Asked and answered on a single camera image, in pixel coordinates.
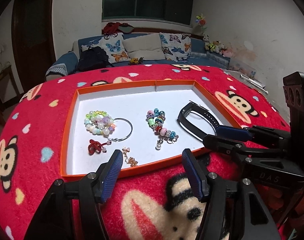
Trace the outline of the silver bangle with red knot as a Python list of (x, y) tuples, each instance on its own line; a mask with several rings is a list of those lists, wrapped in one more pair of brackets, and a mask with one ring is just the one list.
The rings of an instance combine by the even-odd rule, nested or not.
[[(127, 135), (123, 137), (112, 137), (113, 133), (116, 130), (116, 122), (125, 122), (129, 126), (129, 132)], [(89, 155), (94, 155), (94, 154), (101, 154), (101, 153), (106, 153), (107, 149), (106, 147), (111, 145), (113, 142), (122, 142), (127, 139), (132, 135), (133, 132), (133, 125), (132, 123), (125, 119), (125, 118), (115, 118), (113, 119), (113, 123), (104, 123), (103, 119), (100, 121), (95, 121), (92, 123), (88, 123), (86, 125), (86, 129), (92, 133), (92, 135), (101, 135), (104, 137), (106, 140), (105, 142), (100, 142), (95, 139), (90, 139), (89, 140), (89, 145), (88, 145), (88, 153)]]

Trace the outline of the black smart watch band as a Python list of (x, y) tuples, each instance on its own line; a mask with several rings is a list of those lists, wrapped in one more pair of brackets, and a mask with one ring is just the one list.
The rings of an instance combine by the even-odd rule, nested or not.
[(177, 122), (200, 141), (208, 134), (216, 135), (220, 126), (217, 118), (207, 108), (192, 101), (180, 110)]

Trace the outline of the red cartoon monkey blanket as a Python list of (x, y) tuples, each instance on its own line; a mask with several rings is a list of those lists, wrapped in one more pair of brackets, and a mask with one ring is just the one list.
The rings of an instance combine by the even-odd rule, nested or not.
[[(23, 99), (14, 109), (0, 137), (0, 162), (8, 152), (18, 153), (10, 181), (0, 179), (0, 226), (11, 239), (23, 239), (59, 177), (64, 125), (77, 87), (144, 80), (195, 80), (210, 94), (234, 91), (258, 112), (239, 125), (290, 129), (260, 93), (216, 67), (116, 67), (43, 83), (34, 98)], [(194, 239), (204, 208), (192, 195), (183, 166), (175, 165), (121, 179), (102, 214), (111, 239)]]

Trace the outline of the orange shallow cardboard tray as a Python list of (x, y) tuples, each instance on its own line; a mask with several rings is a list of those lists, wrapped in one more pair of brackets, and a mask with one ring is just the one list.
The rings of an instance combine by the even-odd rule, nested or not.
[[(180, 110), (190, 101), (207, 108), (220, 124), (238, 126), (232, 115), (195, 80), (132, 81), (77, 89), (64, 127), (60, 157), (61, 176), (66, 180), (79, 179), (108, 161), (114, 150), (125, 146), (130, 148), (130, 156), (138, 164), (135, 167), (124, 164), (121, 177), (178, 164), (185, 148), (201, 154), (202, 142), (177, 122)], [(153, 109), (165, 112), (164, 126), (179, 136), (177, 142), (165, 142), (160, 150), (156, 149), (157, 136), (146, 120), (147, 112)], [(103, 136), (92, 135), (85, 127), (87, 113), (94, 110), (106, 111), (113, 119), (129, 120), (133, 125), (132, 135), (125, 141), (113, 142), (106, 153), (89, 155), (90, 139), (104, 141)], [(115, 124), (116, 130), (112, 137), (127, 135), (129, 126), (125, 122), (119, 121)]]

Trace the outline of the pile of plush toys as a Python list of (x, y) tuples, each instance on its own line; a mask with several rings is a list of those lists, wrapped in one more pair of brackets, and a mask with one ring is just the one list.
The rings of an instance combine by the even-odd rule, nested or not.
[(223, 43), (219, 40), (210, 42), (209, 35), (203, 34), (203, 41), (205, 45), (205, 50), (210, 53), (217, 53), (223, 57), (231, 58), (233, 57), (233, 52), (228, 49)]

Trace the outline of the right butterfly print pillow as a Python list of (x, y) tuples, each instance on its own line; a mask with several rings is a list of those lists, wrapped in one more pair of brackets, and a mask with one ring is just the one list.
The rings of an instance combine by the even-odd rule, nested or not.
[(168, 61), (187, 61), (191, 55), (190, 34), (159, 33), (162, 51)]

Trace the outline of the butterfly print pillow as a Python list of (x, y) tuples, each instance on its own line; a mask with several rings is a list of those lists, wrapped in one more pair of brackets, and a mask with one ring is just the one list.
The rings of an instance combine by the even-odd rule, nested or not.
[(159, 33), (162, 51), (168, 61), (187, 61), (191, 55), (190, 34)]
[(86, 42), (81, 46), (81, 50), (86, 51), (89, 48), (100, 47), (108, 55), (110, 63), (130, 61), (123, 40), (124, 37), (121, 33), (114, 33)]

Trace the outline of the yellow toy on sofa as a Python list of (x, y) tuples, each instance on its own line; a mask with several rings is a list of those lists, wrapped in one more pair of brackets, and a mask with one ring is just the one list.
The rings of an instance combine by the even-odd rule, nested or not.
[(139, 65), (139, 64), (142, 64), (143, 63), (143, 58), (140, 57), (140, 58), (132, 58), (129, 62), (128, 62), (128, 65)]

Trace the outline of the black backpack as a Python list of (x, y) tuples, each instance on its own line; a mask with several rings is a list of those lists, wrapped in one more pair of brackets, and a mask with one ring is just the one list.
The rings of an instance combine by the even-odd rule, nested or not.
[(74, 72), (87, 72), (96, 69), (113, 67), (109, 57), (102, 48), (94, 47), (84, 51)]

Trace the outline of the colourful toy flower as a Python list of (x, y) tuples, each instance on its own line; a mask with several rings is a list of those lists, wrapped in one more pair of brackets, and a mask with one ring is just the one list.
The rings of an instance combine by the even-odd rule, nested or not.
[(202, 34), (205, 34), (205, 31), (207, 30), (207, 21), (205, 19), (205, 16), (203, 14), (196, 15), (195, 22), (201, 27)]

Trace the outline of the blue fabric sofa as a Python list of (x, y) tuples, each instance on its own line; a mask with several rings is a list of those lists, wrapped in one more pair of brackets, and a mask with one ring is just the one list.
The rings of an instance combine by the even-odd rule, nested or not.
[(47, 70), (45, 80), (76, 73), (76, 68), (88, 49), (102, 48), (111, 67), (129, 64), (190, 64), (227, 69), (233, 53), (219, 41), (209, 42), (209, 36), (193, 38), (187, 33), (114, 33), (82, 38), (72, 50), (59, 57)]

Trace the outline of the plain beige cushion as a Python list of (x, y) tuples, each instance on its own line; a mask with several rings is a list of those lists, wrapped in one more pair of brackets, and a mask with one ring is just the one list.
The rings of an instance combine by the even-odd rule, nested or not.
[(123, 40), (130, 59), (142, 57), (145, 61), (165, 60), (159, 34), (148, 34)]

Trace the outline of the left butterfly print pillow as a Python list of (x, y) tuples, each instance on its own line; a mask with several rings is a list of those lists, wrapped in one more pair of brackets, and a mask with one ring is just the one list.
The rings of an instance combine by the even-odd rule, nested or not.
[(123, 40), (124, 37), (121, 33), (114, 33), (86, 42), (81, 46), (81, 50), (86, 51), (89, 48), (100, 47), (108, 55), (110, 63), (130, 61)]

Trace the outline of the dark wooden side table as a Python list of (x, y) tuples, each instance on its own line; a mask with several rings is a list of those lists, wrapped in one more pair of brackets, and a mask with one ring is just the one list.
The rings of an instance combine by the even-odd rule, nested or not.
[[(5, 100), (6, 92), (9, 87), (12, 87), (15, 95), (9, 100)], [(4, 111), (6, 108), (18, 103), (21, 93), (17, 87), (12, 71), (12, 65), (0, 71), (0, 110)]]

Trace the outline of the red clothes on sill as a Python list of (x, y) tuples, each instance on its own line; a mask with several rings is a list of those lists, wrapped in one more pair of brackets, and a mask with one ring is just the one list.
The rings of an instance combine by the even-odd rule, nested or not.
[(102, 34), (111, 35), (114, 33), (123, 33), (129, 34), (134, 30), (132, 25), (128, 23), (120, 23), (120, 22), (109, 22), (102, 29)]

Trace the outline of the dark window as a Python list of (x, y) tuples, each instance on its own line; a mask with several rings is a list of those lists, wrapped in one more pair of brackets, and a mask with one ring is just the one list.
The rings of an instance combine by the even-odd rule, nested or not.
[(104, 20), (142, 19), (189, 25), (193, 0), (103, 0)]

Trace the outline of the dark wooden door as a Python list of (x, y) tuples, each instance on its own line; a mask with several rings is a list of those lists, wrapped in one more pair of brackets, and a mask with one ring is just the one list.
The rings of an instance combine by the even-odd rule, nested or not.
[(12, 47), (24, 92), (45, 81), (55, 62), (52, 33), (53, 0), (14, 0)]

